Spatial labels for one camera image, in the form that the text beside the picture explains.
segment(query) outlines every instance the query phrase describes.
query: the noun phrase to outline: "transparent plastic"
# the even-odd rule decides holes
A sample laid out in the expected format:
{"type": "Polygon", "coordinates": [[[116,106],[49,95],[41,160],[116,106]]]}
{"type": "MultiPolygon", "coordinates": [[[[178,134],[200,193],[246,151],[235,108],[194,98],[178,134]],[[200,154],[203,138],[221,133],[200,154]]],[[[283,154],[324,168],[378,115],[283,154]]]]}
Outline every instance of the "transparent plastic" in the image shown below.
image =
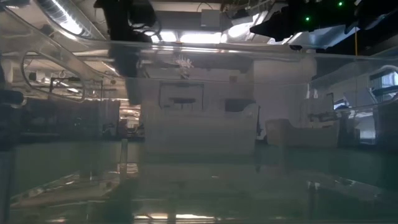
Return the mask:
{"type": "Polygon", "coordinates": [[[1,8],[3,220],[397,220],[396,59],[73,38],[1,8]]]}

